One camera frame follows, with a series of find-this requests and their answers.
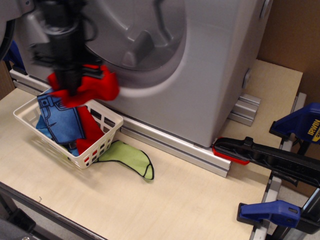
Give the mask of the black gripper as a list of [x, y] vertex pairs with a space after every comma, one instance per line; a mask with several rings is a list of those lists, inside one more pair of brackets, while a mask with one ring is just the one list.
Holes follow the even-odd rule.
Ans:
[[102, 59], [87, 49], [83, 31], [47, 31], [46, 35], [49, 42], [31, 44], [30, 51], [36, 65], [53, 69], [58, 90], [75, 96], [83, 76], [102, 77]]

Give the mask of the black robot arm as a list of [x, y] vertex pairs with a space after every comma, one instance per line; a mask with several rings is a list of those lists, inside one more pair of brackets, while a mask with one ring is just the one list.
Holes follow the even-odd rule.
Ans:
[[75, 96], [83, 76], [102, 78], [102, 70], [88, 69], [103, 63], [86, 46], [97, 37], [97, 26], [83, 14], [84, 0], [38, 0], [36, 5], [44, 18], [42, 29], [48, 42], [30, 46], [33, 62], [52, 68], [59, 89]]

